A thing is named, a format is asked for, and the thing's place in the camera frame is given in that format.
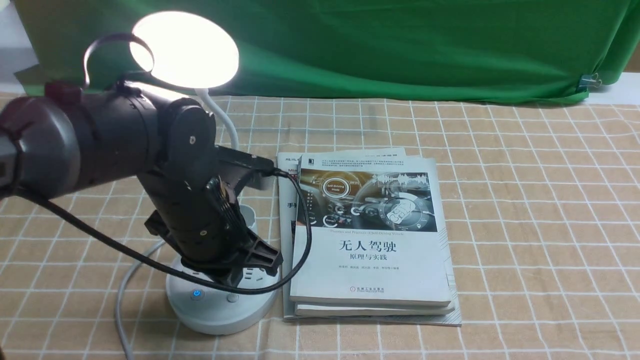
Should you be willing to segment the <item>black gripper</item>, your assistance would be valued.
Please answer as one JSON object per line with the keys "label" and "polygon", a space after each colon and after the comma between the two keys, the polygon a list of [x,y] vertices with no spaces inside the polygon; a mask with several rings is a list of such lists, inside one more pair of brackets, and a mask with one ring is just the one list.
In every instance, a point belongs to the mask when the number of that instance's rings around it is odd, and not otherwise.
{"label": "black gripper", "polygon": [[155,208],[145,226],[180,255],[186,269],[226,289],[237,287],[246,269],[274,277],[281,252],[250,228],[238,194],[244,187],[263,189],[276,172],[271,159],[225,146],[169,151],[144,173]]}

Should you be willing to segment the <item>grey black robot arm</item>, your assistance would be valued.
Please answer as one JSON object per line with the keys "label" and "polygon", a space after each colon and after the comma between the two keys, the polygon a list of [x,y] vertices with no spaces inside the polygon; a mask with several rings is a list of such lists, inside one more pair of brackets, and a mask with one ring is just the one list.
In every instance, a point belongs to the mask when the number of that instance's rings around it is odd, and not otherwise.
{"label": "grey black robot arm", "polygon": [[18,196],[61,217],[124,255],[172,276],[70,215],[51,199],[136,177],[154,205],[147,230],[182,265],[183,279],[242,294],[246,269],[276,276],[279,250],[251,230],[238,194],[264,189],[281,170],[268,158],[215,143],[215,118],[194,99],[162,96],[132,83],[86,94],[50,82],[43,96],[19,96],[1,112],[1,197]]}

